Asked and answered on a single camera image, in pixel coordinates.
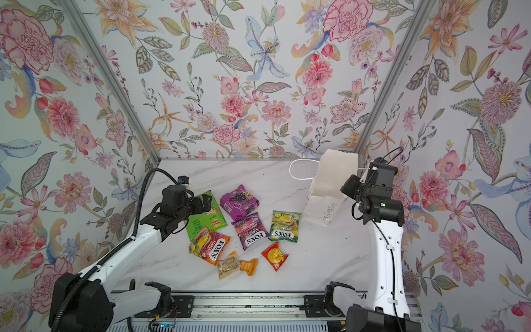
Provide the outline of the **small orange snack packet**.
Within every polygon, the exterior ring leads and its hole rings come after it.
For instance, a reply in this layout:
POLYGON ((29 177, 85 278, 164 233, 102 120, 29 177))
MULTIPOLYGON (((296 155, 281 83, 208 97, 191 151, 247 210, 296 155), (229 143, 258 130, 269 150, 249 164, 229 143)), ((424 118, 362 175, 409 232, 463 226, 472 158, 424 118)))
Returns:
POLYGON ((249 277, 252 277, 255 274, 258 264, 258 259, 253 259, 250 261, 239 261, 239 268, 241 271, 246 272, 249 277))

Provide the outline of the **white paper bag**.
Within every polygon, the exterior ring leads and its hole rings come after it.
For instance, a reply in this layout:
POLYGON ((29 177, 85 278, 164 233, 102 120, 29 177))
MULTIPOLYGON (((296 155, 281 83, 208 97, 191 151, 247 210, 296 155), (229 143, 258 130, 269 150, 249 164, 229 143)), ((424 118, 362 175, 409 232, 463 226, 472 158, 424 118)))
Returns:
POLYGON ((303 222, 328 226, 347 200, 347 195, 341 192, 341 187, 358 173, 359 156, 354 153, 328 149, 319 160, 296 159, 291 162, 288 172, 297 181, 305 178, 296 177, 293 166, 296 163, 317 163, 318 168, 313 177, 307 177, 311 182, 306 206, 301 215, 303 222))

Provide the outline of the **red yellow snack packet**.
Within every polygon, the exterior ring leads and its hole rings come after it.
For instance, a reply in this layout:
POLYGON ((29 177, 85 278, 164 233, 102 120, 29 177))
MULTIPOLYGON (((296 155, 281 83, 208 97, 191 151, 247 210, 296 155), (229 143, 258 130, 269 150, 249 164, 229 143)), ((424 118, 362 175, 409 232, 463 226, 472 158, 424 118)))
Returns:
POLYGON ((283 253, 281 251, 278 242, 273 243, 261 254, 267 260, 267 262, 275 269, 275 271, 278 271, 289 257, 289 254, 283 253))

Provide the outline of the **green Fox's candy bag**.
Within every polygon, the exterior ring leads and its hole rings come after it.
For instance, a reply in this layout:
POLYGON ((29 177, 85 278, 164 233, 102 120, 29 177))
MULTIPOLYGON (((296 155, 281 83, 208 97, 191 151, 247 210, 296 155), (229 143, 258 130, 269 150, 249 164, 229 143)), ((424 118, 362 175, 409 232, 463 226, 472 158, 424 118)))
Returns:
POLYGON ((288 241, 297 243, 301 213, 274 210, 268 237, 272 242, 288 241))

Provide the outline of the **left aluminium frame post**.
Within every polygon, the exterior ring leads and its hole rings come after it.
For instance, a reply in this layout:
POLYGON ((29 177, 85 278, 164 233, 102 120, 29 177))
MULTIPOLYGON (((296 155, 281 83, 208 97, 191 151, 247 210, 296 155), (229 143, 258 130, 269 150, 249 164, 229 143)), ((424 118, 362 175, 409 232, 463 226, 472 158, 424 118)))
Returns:
POLYGON ((152 141, 149 139, 147 131, 142 126, 142 123, 135 112, 134 106, 131 104, 127 94, 124 92, 116 75, 114 74, 112 65, 108 62, 100 44, 96 40, 91 28, 89 27, 84 15, 80 11, 75 1, 58 1, 59 7, 65 13, 73 26, 75 32, 79 35, 80 41, 87 48, 89 55, 95 61, 98 69, 102 72, 105 84, 111 94, 116 98, 119 105, 123 109, 127 120, 135 131, 139 141, 144 147, 153 164, 158 165, 161 162, 159 153, 156 151, 152 141))

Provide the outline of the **purple snack pack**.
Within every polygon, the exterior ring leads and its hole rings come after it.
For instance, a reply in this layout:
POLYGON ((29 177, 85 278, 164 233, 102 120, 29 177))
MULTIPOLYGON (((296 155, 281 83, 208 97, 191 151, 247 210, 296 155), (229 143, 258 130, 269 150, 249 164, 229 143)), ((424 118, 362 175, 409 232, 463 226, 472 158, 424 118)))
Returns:
POLYGON ((255 211, 259 207, 259 200, 247 191, 244 185, 240 185, 232 192, 223 195, 220 205, 231 217, 232 222, 236 223, 255 211))

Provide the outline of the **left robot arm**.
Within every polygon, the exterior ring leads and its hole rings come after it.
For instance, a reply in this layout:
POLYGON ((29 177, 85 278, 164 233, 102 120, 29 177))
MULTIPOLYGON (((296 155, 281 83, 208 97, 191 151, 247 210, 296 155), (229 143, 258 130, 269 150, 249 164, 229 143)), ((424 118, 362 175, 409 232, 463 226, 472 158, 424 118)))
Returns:
POLYGON ((48 321, 52 331, 106 331, 111 325, 142 312, 165 315, 174 308, 170 287, 147 282, 113 294, 116 284, 150 250, 180 231, 195 214, 210 211, 212 199, 194 196, 184 185, 163 190, 163 200, 141 219, 133 234, 103 258, 77 274, 66 273, 55 283, 48 321))

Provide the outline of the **aluminium frame post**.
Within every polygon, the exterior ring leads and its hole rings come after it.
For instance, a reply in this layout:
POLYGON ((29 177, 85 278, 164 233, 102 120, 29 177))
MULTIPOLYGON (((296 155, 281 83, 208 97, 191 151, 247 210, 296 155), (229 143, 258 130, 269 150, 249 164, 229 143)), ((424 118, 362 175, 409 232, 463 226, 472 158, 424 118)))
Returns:
POLYGON ((127 94, 124 92, 116 75, 114 74, 112 65, 108 62, 100 44, 96 40, 91 28, 89 27, 84 15, 80 11, 75 1, 58 1, 59 7, 65 13, 73 26, 75 32, 79 35, 80 41, 87 48, 89 55, 95 61, 98 69, 102 72, 105 84, 111 94, 116 98, 119 105, 123 109, 127 120, 135 131, 139 141, 144 147, 153 164, 158 165, 161 162, 159 153, 156 151, 152 141, 149 139, 147 131, 142 126, 142 123, 135 112, 134 106, 131 104, 127 94))
POLYGON ((387 77, 383 80, 382 90, 376 98, 373 109, 369 112, 369 117, 363 127, 358 144, 354 149, 354 152, 359 156, 362 156, 362 151, 371 137, 371 133, 373 132, 373 128, 375 127, 380 114, 382 113, 389 97, 395 90, 395 85, 406 66, 414 44, 420 36, 420 31, 430 16, 430 11, 433 7, 434 3, 431 1, 418 2, 418 7, 412 15, 412 23, 410 23, 405 38, 402 40, 402 48, 396 55, 395 61, 391 65, 387 77))

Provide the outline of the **beige cracker packet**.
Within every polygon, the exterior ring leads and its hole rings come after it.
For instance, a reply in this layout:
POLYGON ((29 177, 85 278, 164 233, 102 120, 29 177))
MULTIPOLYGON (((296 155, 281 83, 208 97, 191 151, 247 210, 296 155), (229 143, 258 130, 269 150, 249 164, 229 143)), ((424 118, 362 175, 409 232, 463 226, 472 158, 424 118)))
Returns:
POLYGON ((235 272, 240 272, 240 261, 236 256, 230 256, 217 264, 219 279, 225 279, 235 272))

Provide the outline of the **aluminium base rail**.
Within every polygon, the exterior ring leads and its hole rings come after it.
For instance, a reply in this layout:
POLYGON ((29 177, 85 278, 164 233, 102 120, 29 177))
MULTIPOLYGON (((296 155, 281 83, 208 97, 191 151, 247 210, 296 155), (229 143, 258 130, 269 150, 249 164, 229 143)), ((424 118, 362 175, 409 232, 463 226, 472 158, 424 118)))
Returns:
POLYGON ((367 292, 332 282, 321 291, 174 291, 167 314, 135 314, 110 331, 346 331, 339 309, 367 292))

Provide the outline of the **orange Fox's candy bag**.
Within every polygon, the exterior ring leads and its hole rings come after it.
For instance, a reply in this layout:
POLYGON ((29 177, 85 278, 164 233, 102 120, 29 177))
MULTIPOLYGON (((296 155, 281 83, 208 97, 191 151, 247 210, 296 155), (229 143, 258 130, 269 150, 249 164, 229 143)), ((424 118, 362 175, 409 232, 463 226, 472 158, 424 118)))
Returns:
POLYGON ((229 244, 231 238, 214 230, 203 228, 189 245, 189 253, 211 265, 216 265, 220 254, 229 244))

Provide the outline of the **green Lays chips bag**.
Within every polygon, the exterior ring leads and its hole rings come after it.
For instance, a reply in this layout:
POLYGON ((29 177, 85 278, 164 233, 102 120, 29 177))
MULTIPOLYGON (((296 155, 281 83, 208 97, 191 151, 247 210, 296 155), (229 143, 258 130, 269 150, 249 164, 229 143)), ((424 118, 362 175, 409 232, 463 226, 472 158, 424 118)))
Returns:
POLYGON ((189 240, 192 242, 203 228, 218 231, 228 226, 227 221, 221 211, 221 208, 215 199, 211 190, 205 192, 211 201, 211 210, 203 214, 194 214, 189 218, 189 224, 186 228, 189 240))

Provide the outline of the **right aluminium frame post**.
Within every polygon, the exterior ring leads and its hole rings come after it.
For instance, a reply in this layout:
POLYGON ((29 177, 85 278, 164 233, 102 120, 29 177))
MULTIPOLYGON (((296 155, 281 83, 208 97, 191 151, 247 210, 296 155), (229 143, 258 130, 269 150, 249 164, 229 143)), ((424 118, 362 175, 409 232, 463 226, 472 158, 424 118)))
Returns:
POLYGON ((434 3, 431 1, 418 2, 418 7, 412 15, 412 23, 410 23, 405 38, 402 40, 402 48, 396 55, 395 61, 391 65, 387 77, 383 80, 382 90, 376 98, 373 109, 369 112, 369 117, 363 127, 358 144, 354 149, 354 152, 359 156, 362 156, 362 151, 371 137, 371 133, 373 132, 373 128, 375 127, 380 114, 382 113, 389 97, 395 90, 395 85, 406 66, 414 44, 420 36, 420 31, 430 16, 430 11, 433 7, 434 3))

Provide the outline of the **magenta Fox's candy bag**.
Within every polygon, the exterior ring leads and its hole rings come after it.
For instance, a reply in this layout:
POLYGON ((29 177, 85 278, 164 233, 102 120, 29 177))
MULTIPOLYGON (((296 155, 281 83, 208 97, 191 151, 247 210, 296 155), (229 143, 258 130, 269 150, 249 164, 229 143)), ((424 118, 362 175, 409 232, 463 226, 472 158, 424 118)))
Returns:
POLYGON ((238 222, 234 222, 232 225, 235 227, 243 250, 249 249, 254 243, 262 239, 268 239, 270 236, 257 212, 248 215, 238 222))

